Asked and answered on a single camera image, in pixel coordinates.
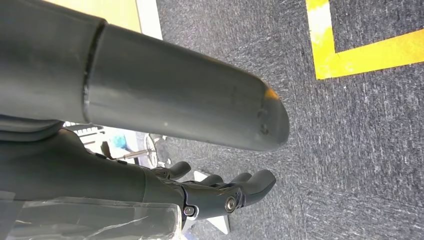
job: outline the clear plastic wrap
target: clear plastic wrap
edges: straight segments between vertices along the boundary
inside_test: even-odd
[[[0,239],[179,240],[181,228],[175,204],[76,197],[16,201],[0,191]]]

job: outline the yellow floor tape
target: yellow floor tape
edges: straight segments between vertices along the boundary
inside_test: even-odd
[[[336,52],[328,0],[306,0],[316,79],[424,62],[424,29]]]

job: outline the bolt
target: bolt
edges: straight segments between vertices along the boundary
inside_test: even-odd
[[[227,213],[232,213],[236,209],[236,199],[233,196],[229,196],[225,201],[225,210]]]
[[[191,217],[195,214],[195,208],[192,206],[186,206],[184,207],[184,215]]]

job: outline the black robotic finger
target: black robotic finger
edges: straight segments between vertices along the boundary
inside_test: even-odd
[[[222,184],[224,182],[223,178],[219,175],[213,174],[210,176],[207,176],[203,181],[200,182],[200,184],[204,186],[212,186],[216,184]]]
[[[243,172],[237,175],[231,182],[237,183],[237,182],[247,182],[249,179],[251,179],[252,175],[248,172]]]
[[[256,172],[247,182],[238,182],[245,196],[245,206],[252,205],[263,199],[273,188],[277,179],[268,170]]]
[[[182,178],[184,175],[190,172],[192,167],[185,161],[177,162],[170,168],[165,167],[157,167],[153,168],[152,172],[158,177],[162,179],[170,179],[170,180],[178,180]]]

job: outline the black cylindrical tube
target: black cylindrical tube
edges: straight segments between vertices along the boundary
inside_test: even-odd
[[[43,1],[0,7],[0,114],[93,123],[257,151],[289,135],[259,78]]]

